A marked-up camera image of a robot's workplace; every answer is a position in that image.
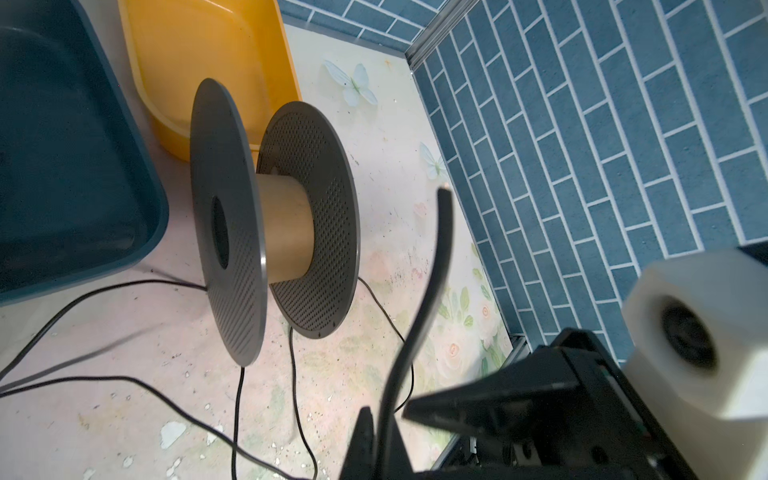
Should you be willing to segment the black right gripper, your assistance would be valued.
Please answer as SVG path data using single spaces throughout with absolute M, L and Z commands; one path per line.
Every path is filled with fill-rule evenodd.
M 619 466 L 627 479 L 696 476 L 586 330 L 567 328 L 487 377 L 416 397 L 403 418 L 476 437 L 482 466 Z

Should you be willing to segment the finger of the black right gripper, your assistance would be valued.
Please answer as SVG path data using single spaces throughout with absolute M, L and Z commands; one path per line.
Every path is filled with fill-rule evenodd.
M 373 479 L 376 446 L 374 419 L 369 407 L 360 409 L 340 476 L 341 480 Z M 388 479 L 413 479 L 414 471 L 397 423 L 390 442 Z

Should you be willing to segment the yellow plastic bin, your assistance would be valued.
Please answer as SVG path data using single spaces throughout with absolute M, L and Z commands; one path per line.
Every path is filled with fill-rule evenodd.
M 193 102 L 212 78 L 229 91 L 250 149 L 273 114 L 301 98 L 275 0 L 131 0 L 118 4 L 137 93 L 159 144 L 190 157 Z

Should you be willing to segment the grey perforated cable spool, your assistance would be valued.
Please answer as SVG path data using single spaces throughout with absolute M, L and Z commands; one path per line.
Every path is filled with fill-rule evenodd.
M 258 358 L 270 304 L 305 337 L 333 333 L 355 294 L 360 219 L 349 160 L 327 117 L 289 102 L 252 151 L 229 91 L 205 79 L 193 103 L 190 174 L 208 299 L 234 362 Z

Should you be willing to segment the dark teal plastic bin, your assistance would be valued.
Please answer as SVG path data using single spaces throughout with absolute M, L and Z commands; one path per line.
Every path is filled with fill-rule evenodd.
M 159 243 L 165 191 L 77 1 L 1 5 L 1 301 L 129 268 Z

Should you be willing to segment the aluminium corner post right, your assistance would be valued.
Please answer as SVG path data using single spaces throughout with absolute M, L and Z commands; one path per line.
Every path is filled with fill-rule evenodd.
M 478 0 L 449 0 L 444 3 L 434 19 L 405 52 L 405 58 L 412 73 L 425 62 L 426 58 L 477 3 Z

